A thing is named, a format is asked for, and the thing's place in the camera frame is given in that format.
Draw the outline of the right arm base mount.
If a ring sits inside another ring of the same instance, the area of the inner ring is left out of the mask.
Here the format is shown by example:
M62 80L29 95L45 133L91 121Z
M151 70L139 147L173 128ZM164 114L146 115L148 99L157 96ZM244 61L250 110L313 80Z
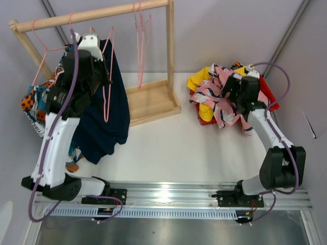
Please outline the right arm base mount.
M219 207L251 208L254 204L254 207L263 208L263 198L258 194L245 194L242 189L242 182L243 180L238 181L233 190L218 190L211 197L217 200Z

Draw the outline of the yellow shorts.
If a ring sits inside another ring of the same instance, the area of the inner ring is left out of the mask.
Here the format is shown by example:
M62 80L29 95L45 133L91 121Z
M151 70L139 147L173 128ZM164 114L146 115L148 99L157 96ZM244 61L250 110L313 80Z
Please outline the yellow shorts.
M192 96L195 93L197 86L203 80L208 80L210 78L208 71L209 71L209 66L206 66L187 79L186 86L190 90L190 96ZM244 72L241 71L241 68L236 69L236 72L241 75L244 75ZM214 113L209 106L204 104L195 104L195 107L201 125L204 126L204 125L211 125L216 123L216 120L214 119Z

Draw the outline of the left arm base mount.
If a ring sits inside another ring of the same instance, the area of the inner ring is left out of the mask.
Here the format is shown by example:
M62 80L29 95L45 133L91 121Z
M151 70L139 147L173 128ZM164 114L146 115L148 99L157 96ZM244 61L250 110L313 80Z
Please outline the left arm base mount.
M123 205L126 204L127 199L127 189L114 188L110 190L108 197L119 199ZM90 205L119 205L120 203L117 200L108 199L108 198L92 198L85 197L81 199L82 204Z

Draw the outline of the pink patterned shorts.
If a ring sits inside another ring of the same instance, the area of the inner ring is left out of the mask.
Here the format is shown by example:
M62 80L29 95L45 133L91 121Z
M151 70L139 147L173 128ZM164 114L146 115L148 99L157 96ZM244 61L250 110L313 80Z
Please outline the pink patterned shorts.
M229 76L243 77L243 75L237 73L236 70L215 63L209 66L209 74L211 78L203 80L197 86L194 95L190 98L190 103L209 106L214 113L219 129L231 127L240 121L243 132L251 135L253 127L238 112L237 104L221 96L222 89Z

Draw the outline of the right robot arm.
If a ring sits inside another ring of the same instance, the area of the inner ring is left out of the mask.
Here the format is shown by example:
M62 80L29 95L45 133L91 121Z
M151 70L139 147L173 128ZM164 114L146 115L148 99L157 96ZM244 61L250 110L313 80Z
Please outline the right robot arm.
M219 191L218 200L235 202L245 206L268 193L291 195L302 184L306 152L288 140L271 117L266 104L259 101L260 80L257 75L238 77L230 75L222 90L222 96L236 104L264 145L266 156L259 174L240 180L230 193Z

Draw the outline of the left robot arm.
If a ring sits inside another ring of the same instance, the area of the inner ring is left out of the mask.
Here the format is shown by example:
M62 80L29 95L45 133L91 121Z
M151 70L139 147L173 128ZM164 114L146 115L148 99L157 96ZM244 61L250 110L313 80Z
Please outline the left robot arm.
M76 48L63 58L64 72L50 89L45 105L45 134L37 165L21 185L59 201L92 195L99 204L111 198L110 184L97 177L78 178L65 165L74 132L96 90L109 82L99 48Z

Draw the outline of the navy blue shorts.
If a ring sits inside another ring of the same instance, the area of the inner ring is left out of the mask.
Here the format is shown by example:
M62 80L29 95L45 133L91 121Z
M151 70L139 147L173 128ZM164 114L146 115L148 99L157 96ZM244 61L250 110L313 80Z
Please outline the navy blue shorts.
M107 67L112 70L112 84L97 89L73 135L76 147L93 164L112 155L117 143L126 143L130 126L126 90L111 41L101 40L100 48L105 50Z

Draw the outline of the pink hanger of yellow shorts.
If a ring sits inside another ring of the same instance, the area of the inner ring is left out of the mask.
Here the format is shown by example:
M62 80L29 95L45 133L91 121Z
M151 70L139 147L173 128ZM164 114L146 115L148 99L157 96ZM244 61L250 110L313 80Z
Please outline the pink hanger of yellow shorts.
M139 1L139 3L138 3L139 17L137 17L137 14L136 14L136 2L133 3L133 13L134 13L135 28L136 28L138 89L141 89L142 80L143 80L144 38L145 38L145 30L146 30L146 23L144 20L144 16L142 14L142 3L143 3L143 1Z

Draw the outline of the pink hanger of camouflage shorts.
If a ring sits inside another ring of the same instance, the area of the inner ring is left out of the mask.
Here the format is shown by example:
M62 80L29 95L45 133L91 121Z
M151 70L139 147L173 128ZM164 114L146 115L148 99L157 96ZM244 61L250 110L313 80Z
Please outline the pink hanger of camouflage shorts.
M149 43L150 25L151 25L151 22L152 22L151 14L148 16L148 18L144 17L144 20L145 20L145 23L146 23L145 38L144 38L144 68L145 68L147 51L148 51L148 43Z

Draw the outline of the orange black camouflage shorts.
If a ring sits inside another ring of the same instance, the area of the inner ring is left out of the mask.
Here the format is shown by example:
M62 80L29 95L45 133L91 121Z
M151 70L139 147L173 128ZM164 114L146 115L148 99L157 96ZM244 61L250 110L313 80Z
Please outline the orange black camouflage shorts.
M230 68L232 69L232 70L236 70L236 69L239 69L239 68L241 68L241 67L243 67L244 65L243 64L241 64L240 62L235 62Z

